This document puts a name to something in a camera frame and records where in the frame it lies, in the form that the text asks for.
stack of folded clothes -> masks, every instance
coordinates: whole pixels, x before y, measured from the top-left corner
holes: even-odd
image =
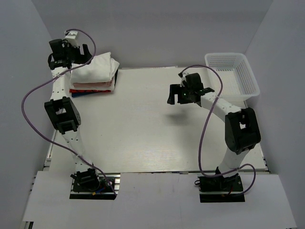
[[[90,64],[72,70],[70,92],[72,97],[112,92],[114,90],[120,63],[111,58],[111,52],[97,55]]]

white basket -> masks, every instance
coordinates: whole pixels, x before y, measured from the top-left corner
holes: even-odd
[[[245,55],[241,53],[209,53],[205,64],[213,68],[221,77],[224,89],[221,98],[228,101],[245,101],[260,93],[256,79]],[[215,92],[220,90],[217,76],[208,70],[211,86]]]

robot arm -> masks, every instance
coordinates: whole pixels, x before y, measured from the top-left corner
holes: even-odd
[[[178,95],[180,104],[196,103],[209,110],[217,96],[213,89],[203,87],[200,75],[197,73],[182,77],[181,84],[170,85],[168,104],[175,104],[175,94]],[[261,136],[252,108],[242,109],[220,98],[215,104],[213,113],[225,122],[227,150],[223,161],[216,168],[216,174],[220,174],[239,168],[249,150],[260,142]],[[232,184],[237,175],[237,170],[223,175],[221,182]]]
[[[56,39],[49,43],[53,53],[49,56],[48,63],[53,77],[70,69],[72,63],[83,64],[92,57],[86,44],[83,44],[84,54],[80,53],[76,31],[66,34],[64,40]],[[85,154],[81,139],[81,116],[71,100],[70,77],[71,72],[67,72],[53,83],[50,101],[45,102],[44,107],[53,127],[61,133],[68,147],[92,164]],[[76,175],[71,175],[71,177],[89,190],[99,187],[100,180],[95,169],[84,164],[76,155],[72,156]]]

white table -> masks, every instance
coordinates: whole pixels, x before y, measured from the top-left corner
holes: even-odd
[[[69,174],[37,174],[23,221],[33,229],[296,227],[278,175],[258,175],[244,203],[200,203],[196,174],[125,173],[115,200],[69,199]],[[253,175],[241,174],[245,187]]]
[[[119,70],[114,93],[73,99],[81,114],[86,152],[96,166],[106,173],[198,171],[198,144],[208,110],[166,103],[170,84],[180,83],[181,69]],[[204,86],[210,86],[206,69],[187,72],[198,72]],[[60,134],[55,141],[65,144]],[[212,115],[203,141],[203,169],[215,170],[225,150],[224,123]],[[70,152],[53,146],[51,155],[50,171],[73,166]],[[265,170],[259,145],[244,163]]]

white backdrop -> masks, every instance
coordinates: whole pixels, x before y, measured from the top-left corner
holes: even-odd
[[[261,89],[248,104],[257,114],[263,152],[304,229],[305,2],[275,0],[246,56]]]
[[[0,21],[0,227],[18,229],[49,147],[23,119],[20,105],[30,89],[51,78],[50,35],[30,0],[1,0]],[[43,103],[50,91],[38,90],[26,103],[29,118],[48,136],[52,128]]]
[[[121,67],[186,66],[245,53],[272,0],[32,0],[53,39],[86,30]]]

